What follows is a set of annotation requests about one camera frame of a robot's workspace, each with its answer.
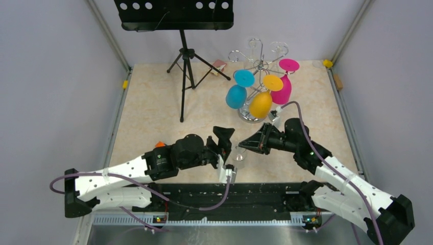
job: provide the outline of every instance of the gray wall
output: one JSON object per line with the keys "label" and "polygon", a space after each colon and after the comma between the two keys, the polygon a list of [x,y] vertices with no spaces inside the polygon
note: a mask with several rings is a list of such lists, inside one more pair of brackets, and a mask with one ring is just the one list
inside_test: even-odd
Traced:
{"label": "gray wall", "polygon": [[376,1],[338,61],[371,182],[412,200],[406,244],[431,244],[433,2]]}
{"label": "gray wall", "polygon": [[49,183],[102,167],[126,73],[84,1],[1,6],[1,244],[70,244],[78,220]]}
{"label": "gray wall", "polygon": [[[95,2],[130,64],[169,63],[178,55],[182,45],[178,31],[127,32],[121,28],[113,0]],[[289,57],[293,59],[330,59],[362,2],[234,0],[231,29],[186,31],[185,36],[188,47],[196,49],[197,54],[209,61],[227,60],[231,50],[245,51],[248,37],[262,39],[268,58],[274,57],[269,44],[283,41],[288,44]]]}

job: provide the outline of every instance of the white robotic arm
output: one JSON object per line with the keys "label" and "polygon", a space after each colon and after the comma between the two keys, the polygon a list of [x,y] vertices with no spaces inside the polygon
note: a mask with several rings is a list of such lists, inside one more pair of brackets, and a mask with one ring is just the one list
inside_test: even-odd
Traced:
{"label": "white robotic arm", "polygon": [[230,137],[234,129],[214,127],[213,132],[218,144],[209,136],[204,145],[201,137],[189,134],[173,145],[154,148],[117,166],[92,172],[67,170],[66,176],[72,177],[65,178],[65,216],[79,217],[114,207],[144,208],[151,204],[151,191],[155,191],[128,185],[146,187],[142,183],[174,177],[179,170],[196,166],[211,164],[221,183],[227,183],[227,177],[233,183],[236,168],[225,165],[225,161],[231,151]]}
{"label": "white robotic arm", "polygon": [[317,181],[305,183],[300,190],[306,200],[304,207],[337,214],[360,227],[376,244],[379,241],[376,231],[380,232],[384,244],[400,244],[415,226],[411,201],[403,195],[393,197],[367,183],[341,164],[329,150],[311,141],[308,127],[303,127],[299,118],[288,119],[284,132],[265,123],[239,146],[266,155],[271,149],[294,153],[293,158],[301,168],[334,187]]}
{"label": "white robotic arm", "polygon": [[335,172],[326,165],[317,167],[315,176],[322,178],[340,191],[334,191],[328,186],[319,187],[311,197],[314,205],[318,208],[335,213],[351,223],[354,223],[364,232],[367,232],[368,227],[364,219],[370,218],[370,214],[368,213],[363,199],[358,192],[348,184],[348,181],[354,183],[362,191],[372,207],[375,217],[380,216],[381,209],[386,209],[392,204],[392,196],[354,174],[341,164],[336,157],[327,157],[325,160],[330,163],[332,167],[338,169],[347,180],[343,181],[342,178],[336,176]]}

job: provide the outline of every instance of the sheet music holder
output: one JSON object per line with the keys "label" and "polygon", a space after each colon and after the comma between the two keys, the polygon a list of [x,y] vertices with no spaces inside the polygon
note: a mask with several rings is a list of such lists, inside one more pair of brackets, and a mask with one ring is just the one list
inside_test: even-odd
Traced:
{"label": "sheet music holder", "polygon": [[[114,0],[114,2],[119,11],[122,28],[126,31],[179,30],[182,48],[167,72],[170,72],[182,57],[181,122],[183,122],[185,90],[197,88],[212,69],[230,80],[230,77],[197,55],[194,49],[187,47],[184,30],[227,30],[231,28],[234,20],[233,0]],[[197,84],[194,83],[190,62],[190,59],[194,57],[210,68]],[[189,87],[186,87],[187,78],[191,82]]]}

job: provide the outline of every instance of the marble floor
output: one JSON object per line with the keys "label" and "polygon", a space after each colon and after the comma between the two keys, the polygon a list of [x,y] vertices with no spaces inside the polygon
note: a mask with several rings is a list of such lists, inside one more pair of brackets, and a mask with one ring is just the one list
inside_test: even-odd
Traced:
{"label": "marble floor", "polygon": [[[329,149],[350,170],[356,172],[326,69],[314,67],[312,61],[299,63],[301,68],[290,75],[293,87],[291,101],[300,103],[311,139]],[[261,124],[242,121],[237,111],[226,105],[226,93],[235,81],[227,81],[222,76],[212,74],[197,89],[186,91],[185,121],[180,123],[182,71],[174,67],[171,73],[166,73],[168,67],[169,64],[134,66],[110,166],[151,151],[159,141],[173,144],[191,133],[205,140],[207,136],[213,135],[213,126],[235,128],[232,136],[234,142],[249,137],[261,127]],[[207,72],[207,66],[203,63],[192,63],[192,67],[196,81]],[[241,62],[228,63],[224,72],[231,77],[235,70],[242,68]],[[298,117],[295,106],[288,106],[281,113],[282,122],[291,117]],[[300,182],[312,179],[316,178],[295,163],[293,154],[272,150],[268,156],[249,152],[245,167],[238,171],[236,182]],[[159,182],[217,181],[216,171],[207,165],[183,170],[177,177]]]}

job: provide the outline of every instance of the wooden block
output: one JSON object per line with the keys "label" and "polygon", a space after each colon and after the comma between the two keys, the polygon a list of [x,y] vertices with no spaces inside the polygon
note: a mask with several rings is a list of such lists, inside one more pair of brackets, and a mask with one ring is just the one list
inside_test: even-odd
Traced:
{"label": "wooden block", "polygon": [[337,90],[341,91],[343,89],[343,83],[337,74],[334,74],[334,81],[335,81],[335,86],[336,86]]}

